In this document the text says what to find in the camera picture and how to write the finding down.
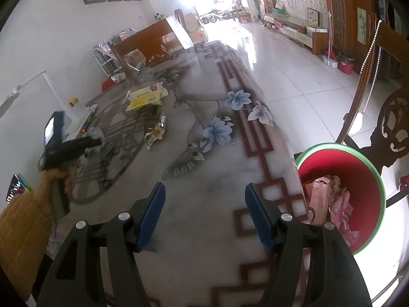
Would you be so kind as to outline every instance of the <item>green bucket rim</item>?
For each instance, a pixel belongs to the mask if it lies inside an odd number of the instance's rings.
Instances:
[[[381,198],[381,205],[380,205],[380,212],[379,212],[379,217],[378,221],[376,223],[375,229],[373,230],[372,234],[369,236],[369,238],[365,241],[365,243],[359,247],[355,252],[353,252],[353,255],[356,255],[357,253],[363,251],[365,247],[367,247],[373,238],[375,237],[376,233],[379,230],[379,227],[381,226],[383,217],[385,215],[385,210],[386,210],[386,196],[385,196],[385,188],[383,186],[383,182],[381,179],[381,176],[379,175],[378,171],[376,170],[375,166],[369,161],[367,157],[365,157],[362,153],[356,151],[353,148],[350,148],[349,146],[343,145],[343,144],[338,144],[338,143],[321,143],[314,145],[307,150],[305,150],[302,154],[300,154],[297,159],[295,160],[295,164],[297,165],[297,169],[300,168],[302,163],[313,153],[320,151],[320,150],[327,150],[327,149],[335,149],[335,150],[341,150],[348,152],[349,154],[352,154],[356,158],[358,158],[361,162],[363,162],[372,172],[373,176],[375,177],[375,180],[378,184],[379,192],[380,192],[380,198]]]

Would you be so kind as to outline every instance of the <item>food wrapper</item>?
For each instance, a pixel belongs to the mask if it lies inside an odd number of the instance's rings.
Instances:
[[[157,139],[162,139],[163,134],[165,133],[165,125],[166,125],[166,116],[161,112],[159,114],[158,119],[156,120],[156,124],[152,126],[152,120],[145,120],[144,121],[144,132],[145,132],[145,142],[147,144],[148,150],[151,149],[151,146],[154,141]]]
[[[125,100],[130,101],[127,111],[131,109],[140,109],[145,105],[160,105],[162,106],[161,98],[168,95],[168,90],[162,87],[163,82],[144,87],[134,92],[128,91]]]
[[[308,219],[312,225],[321,225],[327,219],[328,200],[332,189],[329,186],[330,179],[322,177],[305,185],[310,199],[308,206]]]

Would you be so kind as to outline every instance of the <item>white tile floor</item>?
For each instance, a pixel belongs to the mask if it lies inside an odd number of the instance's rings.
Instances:
[[[358,75],[347,75],[333,69],[312,55],[307,48],[274,33],[260,23],[245,23],[245,31],[229,28],[238,23],[222,21],[209,24],[209,40],[222,40],[237,49],[254,79],[263,89],[275,122],[287,134],[294,153],[318,143],[334,142],[349,111],[358,84]],[[254,42],[254,57],[248,59],[248,49],[242,43]],[[358,146],[369,146],[384,100],[396,90],[392,84],[377,81],[364,113],[362,129],[352,136]],[[384,168],[382,181],[387,198],[395,194],[400,176],[409,174],[409,156]],[[388,208],[371,244],[355,256],[363,273],[370,296],[377,295],[396,275],[406,260],[409,230],[407,200]]]

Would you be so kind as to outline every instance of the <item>blue gripper pad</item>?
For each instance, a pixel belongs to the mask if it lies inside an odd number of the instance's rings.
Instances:
[[[261,200],[253,184],[246,186],[245,201],[262,245],[273,252],[276,246],[273,239],[273,224],[261,203],[264,200]]]
[[[151,195],[149,199],[149,204],[146,207],[146,210],[139,222],[138,227],[139,231],[136,246],[139,250],[143,250],[146,246],[149,245],[149,242],[151,241],[157,221],[159,220],[160,213],[162,212],[162,208],[165,204],[165,185],[160,183],[154,195]]]

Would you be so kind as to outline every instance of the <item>red bucket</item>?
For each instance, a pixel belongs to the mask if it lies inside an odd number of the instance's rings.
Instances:
[[[338,143],[315,145],[300,154],[296,164],[302,183],[328,174],[339,176],[341,187],[351,195],[349,227],[359,231],[350,250],[354,254],[363,250],[377,233],[386,205],[382,179],[373,164],[360,152]]]
[[[354,64],[353,63],[346,63],[344,61],[340,61],[338,63],[338,68],[343,73],[347,73],[349,75],[349,74],[352,73],[352,70],[354,69]]]

